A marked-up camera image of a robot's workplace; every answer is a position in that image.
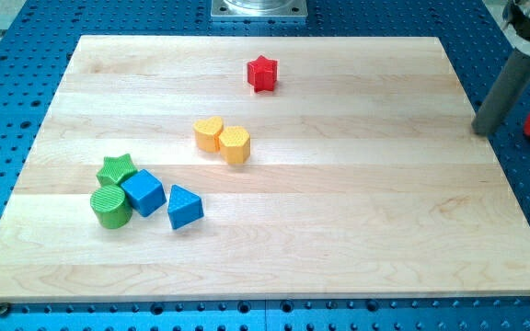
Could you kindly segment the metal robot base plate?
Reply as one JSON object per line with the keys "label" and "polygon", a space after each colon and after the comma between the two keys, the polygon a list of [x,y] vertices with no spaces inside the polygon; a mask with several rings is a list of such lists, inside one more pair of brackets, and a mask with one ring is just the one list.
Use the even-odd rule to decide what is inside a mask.
{"label": "metal robot base plate", "polygon": [[218,19],[306,18],[306,0],[213,0],[211,17]]}

